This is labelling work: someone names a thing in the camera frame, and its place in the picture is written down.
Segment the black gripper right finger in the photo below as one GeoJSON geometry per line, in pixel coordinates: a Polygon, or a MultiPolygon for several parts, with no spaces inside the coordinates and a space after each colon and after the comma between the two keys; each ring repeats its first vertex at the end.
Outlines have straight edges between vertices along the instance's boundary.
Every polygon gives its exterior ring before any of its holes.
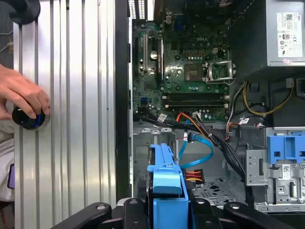
{"type": "Polygon", "coordinates": [[[217,216],[210,202],[196,198],[189,203],[191,229],[292,229],[293,227],[245,204],[229,202],[217,216]]]}

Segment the person's bare hand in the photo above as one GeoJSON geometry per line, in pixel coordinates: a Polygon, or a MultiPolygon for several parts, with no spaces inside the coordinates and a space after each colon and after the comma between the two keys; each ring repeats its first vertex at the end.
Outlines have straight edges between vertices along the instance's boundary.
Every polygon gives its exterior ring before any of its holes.
{"type": "Polygon", "coordinates": [[[38,85],[23,77],[18,71],[0,66],[0,118],[9,120],[12,115],[6,108],[9,101],[19,107],[29,118],[44,112],[50,114],[50,100],[38,85]]]}

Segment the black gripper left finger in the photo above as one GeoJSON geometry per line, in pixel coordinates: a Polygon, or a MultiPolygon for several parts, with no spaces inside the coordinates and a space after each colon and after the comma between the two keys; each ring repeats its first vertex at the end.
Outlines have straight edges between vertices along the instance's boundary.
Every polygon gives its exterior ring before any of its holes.
{"type": "Polygon", "coordinates": [[[148,229],[145,203],[128,198],[112,208],[107,203],[93,203],[68,217],[54,229],[148,229]]]}

